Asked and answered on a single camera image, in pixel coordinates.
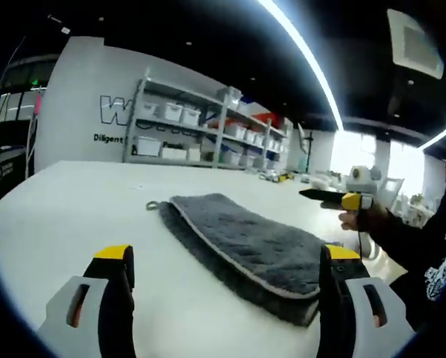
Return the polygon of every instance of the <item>table surface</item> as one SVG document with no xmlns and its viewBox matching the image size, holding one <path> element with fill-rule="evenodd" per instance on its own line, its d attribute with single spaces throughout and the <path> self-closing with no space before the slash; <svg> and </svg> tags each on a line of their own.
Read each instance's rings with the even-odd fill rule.
<svg viewBox="0 0 446 358">
<path fill-rule="evenodd" d="M 48 300 L 96 251 L 131 244 L 138 357 L 315 357 L 317 319 L 295 327 L 238 298 L 145 209 L 173 195 L 221 192 L 268 219 L 353 245 L 357 234 L 340 229 L 337 211 L 298 194 L 306 187 L 223 169 L 60 162 L 0 201 L 0 278 L 36 330 Z M 367 266 L 388 276 L 384 262 Z"/>
</svg>

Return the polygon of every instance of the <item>black sleeve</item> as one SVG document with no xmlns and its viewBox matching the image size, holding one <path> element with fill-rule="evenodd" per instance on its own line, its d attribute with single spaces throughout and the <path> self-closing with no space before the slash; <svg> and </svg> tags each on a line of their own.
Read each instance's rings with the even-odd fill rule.
<svg viewBox="0 0 446 358">
<path fill-rule="evenodd" d="M 436 214 L 422 229 L 404 224 L 391 213 L 383 227 L 370 231 L 372 239 L 407 271 L 425 272 L 446 256 L 446 188 Z"/>
</svg>

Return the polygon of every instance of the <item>black ceiling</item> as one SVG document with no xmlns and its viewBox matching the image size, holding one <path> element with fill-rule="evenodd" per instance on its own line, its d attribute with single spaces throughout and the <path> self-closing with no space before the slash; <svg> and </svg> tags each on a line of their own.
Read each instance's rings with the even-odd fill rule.
<svg viewBox="0 0 446 358">
<path fill-rule="evenodd" d="M 343 117 L 427 136 L 446 128 L 446 0 L 274 2 L 312 49 Z M 393 64 L 388 8 L 416 18 L 434 36 L 445 61 L 440 81 Z M 333 121 L 318 118 L 331 112 L 303 55 L 257 0 L 159 0 L 105 10 L 57 5 L 41 10 L 39 20 L 51 13 L 61 23 L 48 19 L 45 27 L 34 26 L 19 57 L 59 52 L 66 43 L 59 31 L 65 25 L 71 35 L 104 37 L 106 45 L 152 54 L 235 86 L 264 107 L 303 121 L 306 128 L 336 128 Z M 415 83 L 409 85 L 408 78 Z M 348 122 L 345 127 L 415 145 L 424 141 L 380 126 Z M 430 153 L 446 157 L 446 139 Z"/>
</svg>

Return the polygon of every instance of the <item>ceiling vent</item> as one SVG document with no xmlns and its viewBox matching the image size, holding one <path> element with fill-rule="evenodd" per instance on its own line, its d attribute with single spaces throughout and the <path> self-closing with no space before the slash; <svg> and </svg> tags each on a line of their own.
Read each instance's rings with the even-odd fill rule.
<svg viewBox="0 0 446 358">
<path fill-rule="evenodd" d="M 442 78 L 444 63 L 435 43 L 410 16 L 392 9 L 387 10 L 392 59 L 396 65 Z"/>
</svg>

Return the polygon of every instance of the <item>microfiber towel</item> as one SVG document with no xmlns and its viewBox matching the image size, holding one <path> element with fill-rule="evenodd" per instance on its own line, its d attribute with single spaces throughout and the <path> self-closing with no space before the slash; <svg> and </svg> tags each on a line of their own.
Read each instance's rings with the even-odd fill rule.
<svg viewBox="0 0 446 358">
<path fill-rule="evenodd" d="M 237 295 L 296 325 L 317 308 L 320 239 L 221 194 L 160 203 L 166 227 Z"/>
</svg>

